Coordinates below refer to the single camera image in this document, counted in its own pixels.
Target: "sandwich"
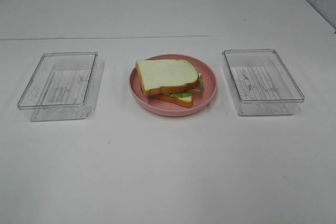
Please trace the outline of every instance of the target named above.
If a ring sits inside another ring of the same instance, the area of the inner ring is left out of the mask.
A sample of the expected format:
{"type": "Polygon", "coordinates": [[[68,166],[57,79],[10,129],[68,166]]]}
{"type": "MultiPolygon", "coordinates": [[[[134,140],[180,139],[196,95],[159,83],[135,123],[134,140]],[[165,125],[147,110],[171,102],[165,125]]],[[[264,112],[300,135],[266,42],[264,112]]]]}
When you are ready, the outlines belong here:
{"type": "Polygon", "coordinates": [[[202,93],[202,74],[187,60],[139,60],[136,69],[146,97],[190,108],[202,93]]]}

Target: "clear plastic container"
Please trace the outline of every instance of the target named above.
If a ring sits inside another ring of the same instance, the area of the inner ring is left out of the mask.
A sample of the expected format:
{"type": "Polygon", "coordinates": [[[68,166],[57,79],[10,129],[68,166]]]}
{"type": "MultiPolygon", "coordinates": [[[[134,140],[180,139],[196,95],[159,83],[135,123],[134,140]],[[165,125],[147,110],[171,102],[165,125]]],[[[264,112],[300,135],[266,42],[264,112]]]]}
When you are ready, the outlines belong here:
{"type": "Polygon", "coordinates": [[[305,100],[276,51],[227,50],[223,56],[239,115],[289,115],[305,100]]]}
{"type": "Polygon", "coordinates": [[[84,119],[95,106],[97,52],[44,54],[17,107],[30,121],[84,119]]]}

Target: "white bread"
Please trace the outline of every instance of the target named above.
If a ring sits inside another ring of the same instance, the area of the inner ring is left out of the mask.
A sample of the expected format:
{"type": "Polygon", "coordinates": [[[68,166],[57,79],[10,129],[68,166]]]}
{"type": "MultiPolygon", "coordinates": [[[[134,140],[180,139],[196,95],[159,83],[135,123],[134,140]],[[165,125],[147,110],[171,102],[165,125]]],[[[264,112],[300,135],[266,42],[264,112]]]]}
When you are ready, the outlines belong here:
{"type": "Polygon", "coordinates": [[[139,60],[136,69],[146,97],[160,93],[179,93],[198,84],[197,70],[187,60],[139,60]]]}
{"type": "Polygon", "coordinates": [[[202,82],[202,74],[198,73],[198,85],[196,87],[194,87],[193,89],[189,89],[184,91],[183,93],[185,94],[190,94],[189,96],[186,97],[178,97],[179,94],[181,93],[177,93],[177,94],[157,94],[152,96],[155,99],[161,100],[161,101],[166,101],[166,102],[171,102],[171,103],[175,103],[177,105],[183,106],[183,107],[187,107],[187,108],[191,108],[194,104],[194,98],[197,94],[202,93],[203,91],[203,83],[202,82]]]}

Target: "bread crust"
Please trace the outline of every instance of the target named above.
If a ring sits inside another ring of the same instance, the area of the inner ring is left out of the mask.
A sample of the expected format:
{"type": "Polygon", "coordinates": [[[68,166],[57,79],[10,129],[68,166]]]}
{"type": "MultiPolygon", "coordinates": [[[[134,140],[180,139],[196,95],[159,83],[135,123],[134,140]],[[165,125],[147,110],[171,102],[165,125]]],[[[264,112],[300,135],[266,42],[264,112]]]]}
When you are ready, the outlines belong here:
{"type": "Polygon", "coordinates": [[[140,78],[141,89],[142,89],[145,97],[150,97],[152,95],[157,95],[157,94],[160,94],[160,93],[168,93],[168,94],[180,93],[184,90],[193,89],[194,87],[196,87],[198,85],[198,80],[196,79],[194,82],[185,83],[184,85],[180,85],[180,86],[162,86],[162,87],[158,87],[158,88],[155,88],[155,89],[145,90],[144,85],[143,85],[143,79],[142,79],[142,76],[141,76],[141,71],[139,70],[138,62],[136,63],[136,70],[138,71],[138,76],[140,78]]]}
{"type": "Polygon", "coordinates": [[[171,103],[176,103],[177,105],[186,107],[186,108],[191,108],[193,106],[193,100],[191,101],[184,101],[179,99],[178,97],[170,97],[168,95],[163,95],[163,94],[156,94],[153,96],[153,98],[165,101],[165,102],[171,102],[171,103]]]}

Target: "plastic container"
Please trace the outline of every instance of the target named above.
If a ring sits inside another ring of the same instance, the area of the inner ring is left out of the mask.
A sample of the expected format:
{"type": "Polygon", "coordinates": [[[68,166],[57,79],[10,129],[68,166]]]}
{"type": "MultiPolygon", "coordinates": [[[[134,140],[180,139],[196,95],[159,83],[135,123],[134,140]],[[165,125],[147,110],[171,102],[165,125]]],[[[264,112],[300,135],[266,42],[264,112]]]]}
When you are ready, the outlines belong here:
{"type": "Polygon", "coordinates": [[[30,121],[84,119],[97,100],[97,52],[44,54],[17,107],[30,121]]]}
{"type": "Polygon", "coordinates": [[[223,56],[239,115],[289,115],[305,100],[276,51],[227,50],[223,56]]]}

